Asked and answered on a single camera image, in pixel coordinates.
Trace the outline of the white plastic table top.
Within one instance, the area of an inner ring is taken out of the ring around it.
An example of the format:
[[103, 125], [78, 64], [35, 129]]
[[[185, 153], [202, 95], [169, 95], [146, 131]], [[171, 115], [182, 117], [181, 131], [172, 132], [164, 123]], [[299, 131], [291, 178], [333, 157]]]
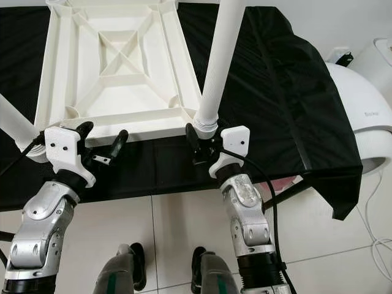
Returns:
[[184, 135], [202, 91], [176, 0], [68, 0], [48, 6], [34, 126], [92, 121], [87, 146]]

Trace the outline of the black tablecloth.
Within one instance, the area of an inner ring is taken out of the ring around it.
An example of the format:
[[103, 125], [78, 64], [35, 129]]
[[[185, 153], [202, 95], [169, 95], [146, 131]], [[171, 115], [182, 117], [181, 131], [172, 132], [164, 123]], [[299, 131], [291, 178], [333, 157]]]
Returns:
[[[179, 4], [178, 16], [203, 84], [216, 4]], [[50, 27], [46, 6], [0, 8], [1, 93], [34, 118]], [[317, 49], [295, 34], [277, 7], [249, 6], [219, 107], [221, 126], [251, 131], [247, 158], [269, 177], [302, 176], [325, 199], [333, 219], [356, 207], [362, 164], [341, 95]], [[81, 203], [215, 189], [207, 166], [195, 166], [185, 137], [130, 143], [120, 166], [99, 177]], [[22, 209], [51, 167], [22, 159], [1, 176], [0, 212]]]

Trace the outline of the grey robot right leg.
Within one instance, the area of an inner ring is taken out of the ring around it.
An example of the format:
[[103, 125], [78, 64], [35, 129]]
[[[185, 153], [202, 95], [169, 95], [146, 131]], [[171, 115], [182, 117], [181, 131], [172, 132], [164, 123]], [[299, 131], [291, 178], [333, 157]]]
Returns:
[[196, 247], [191, 261], [192, 294], [240, 294], [225, 261], [204, 247]]

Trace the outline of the white round appliance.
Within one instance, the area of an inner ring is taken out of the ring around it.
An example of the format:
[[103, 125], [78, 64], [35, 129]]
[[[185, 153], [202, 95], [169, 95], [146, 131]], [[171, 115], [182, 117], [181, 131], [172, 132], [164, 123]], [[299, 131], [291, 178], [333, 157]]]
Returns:
[[392, 164], [392, 107], [356, 71], [333, 62], [328, 62], [326, 67], [355, 134], [362, 174], [378, 173]]

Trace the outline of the white rounded plastic container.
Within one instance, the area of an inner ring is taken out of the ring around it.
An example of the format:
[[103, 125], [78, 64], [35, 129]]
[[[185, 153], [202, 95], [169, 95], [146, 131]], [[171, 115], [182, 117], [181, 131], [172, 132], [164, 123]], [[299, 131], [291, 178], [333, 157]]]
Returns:
[[392, 37], [376, 37], [349, 65], [381, 95], [392, 99]]

